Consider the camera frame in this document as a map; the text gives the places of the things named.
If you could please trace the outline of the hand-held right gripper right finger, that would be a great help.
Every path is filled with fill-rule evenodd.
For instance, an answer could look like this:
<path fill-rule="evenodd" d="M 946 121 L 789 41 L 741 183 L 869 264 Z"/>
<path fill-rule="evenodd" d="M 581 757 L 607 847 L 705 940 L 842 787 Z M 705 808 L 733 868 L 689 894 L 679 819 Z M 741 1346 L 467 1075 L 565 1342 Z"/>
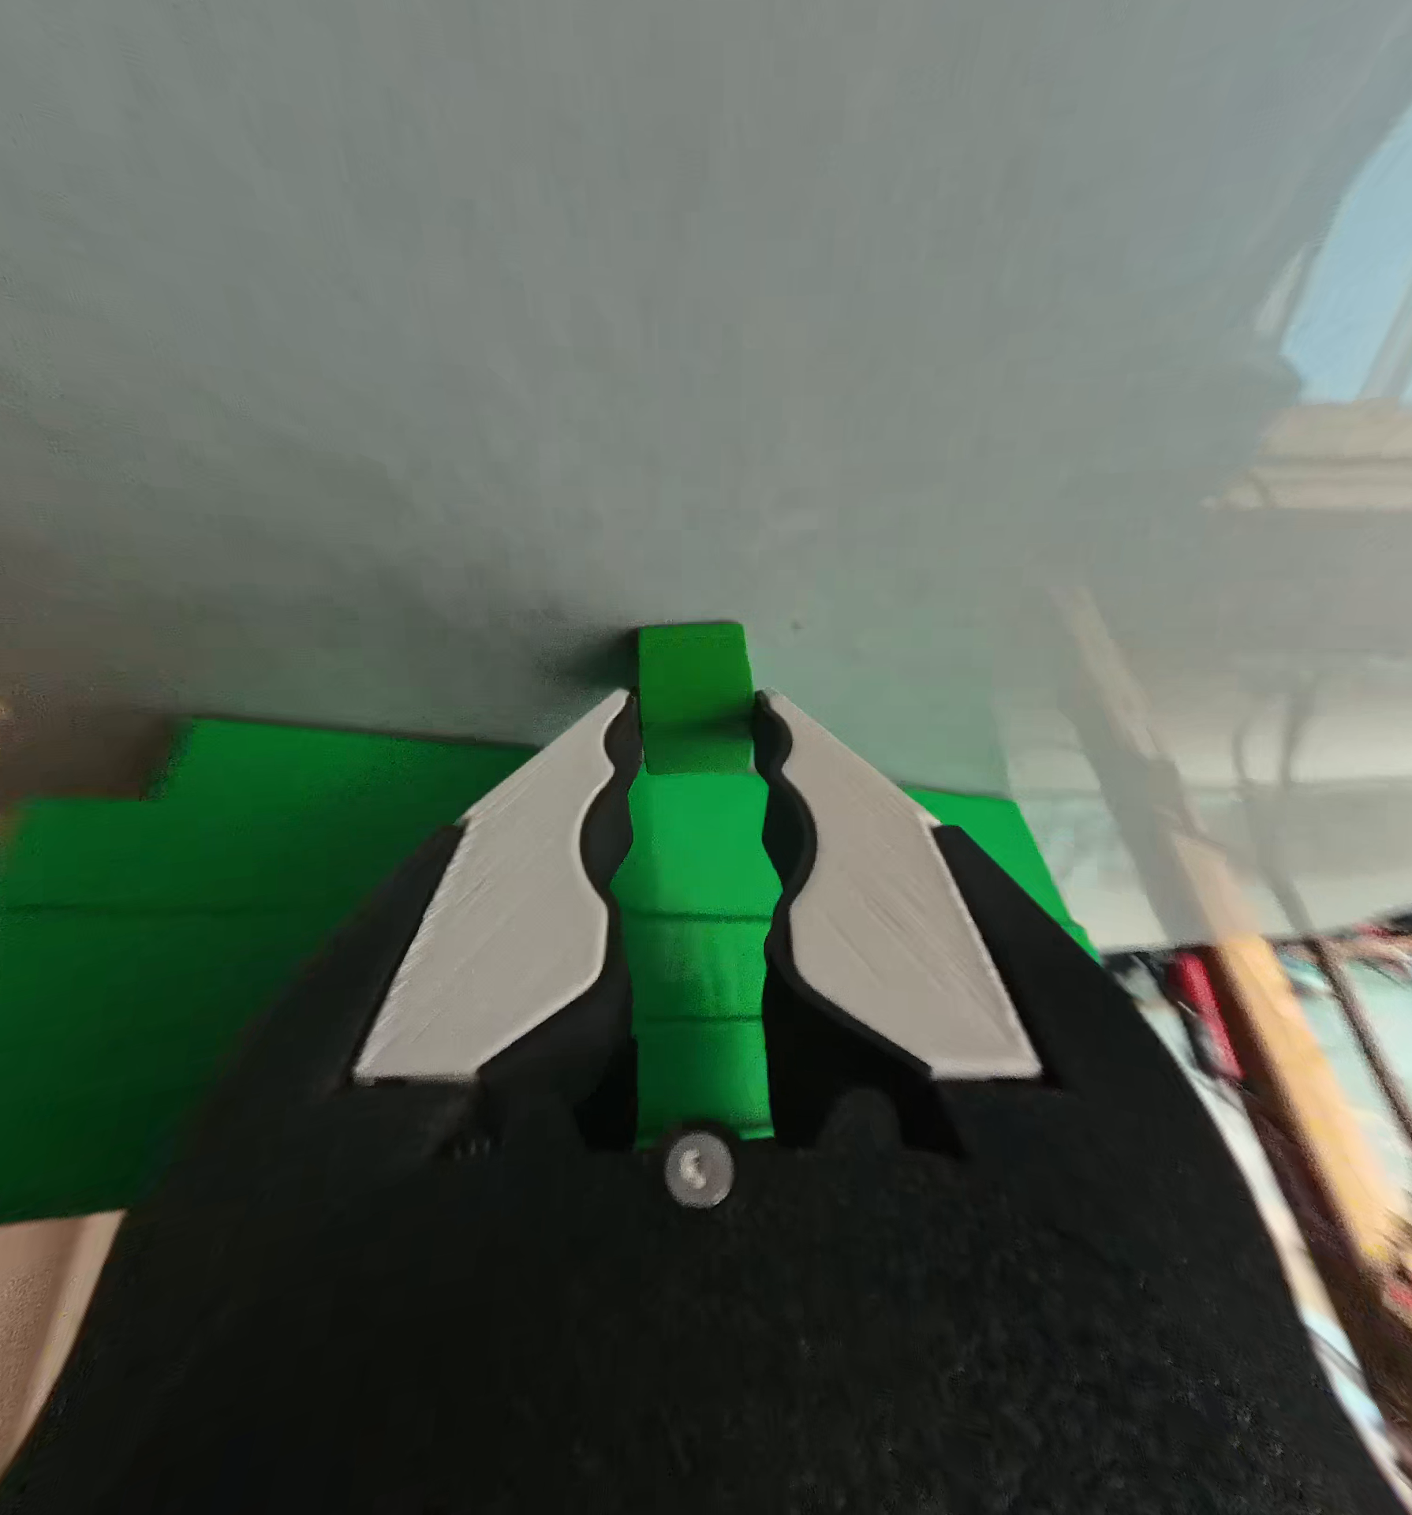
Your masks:
<path fill-rule="evenodd" d="M 781 692 L 759 694 L 754 746 L 781 884 L 762 1006 L 776 1140 L 812 1150 L 869 1097 L 900 1143 L 959 1150 L 954 1094 L 1037 1089 L 1045 1065 L 942 824 Z"/>

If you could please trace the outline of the green plastic bin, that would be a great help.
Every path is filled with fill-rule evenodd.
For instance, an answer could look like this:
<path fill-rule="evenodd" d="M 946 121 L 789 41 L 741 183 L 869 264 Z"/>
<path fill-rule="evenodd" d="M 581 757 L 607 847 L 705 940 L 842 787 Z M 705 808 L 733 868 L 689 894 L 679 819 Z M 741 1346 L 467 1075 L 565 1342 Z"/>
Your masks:
<path fill-rule="evenodd" d="M 0 844 L 0 1224 L 131 1206 L 243 1031 L 529 756 L 191 722 L 145 800 L 23 806 Z M 614 892 L 643 1143 L 697 1117 L 772 1135 L 767 800 L 752 769 L 630 790 Z"/>

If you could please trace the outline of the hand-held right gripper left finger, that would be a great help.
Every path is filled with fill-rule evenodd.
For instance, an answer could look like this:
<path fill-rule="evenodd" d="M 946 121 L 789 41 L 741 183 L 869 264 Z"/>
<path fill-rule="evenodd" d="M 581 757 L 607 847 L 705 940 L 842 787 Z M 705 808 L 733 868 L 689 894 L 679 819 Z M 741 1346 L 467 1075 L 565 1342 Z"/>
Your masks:
<path fill-rule="evenodd" d="M 355 1088 L 440 1089 L 498 1127 L 557 1107 L 586 1146 L 633 1146 L 638 1045 L 614 881 L 637 777 L 638 699 L 615 691 L 459 818 Z"/>

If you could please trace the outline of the green wooden cube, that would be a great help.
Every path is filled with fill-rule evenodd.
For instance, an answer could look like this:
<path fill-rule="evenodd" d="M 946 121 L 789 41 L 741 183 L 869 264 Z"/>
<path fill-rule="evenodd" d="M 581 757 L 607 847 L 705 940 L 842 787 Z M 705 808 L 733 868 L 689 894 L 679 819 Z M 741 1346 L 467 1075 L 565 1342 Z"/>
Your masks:
<path fill-rule="evenodd" d="M 741 624 L 641 627 L 637 663 L 650 775 L 737 777 L 754 770 L 757 687 Z"/>

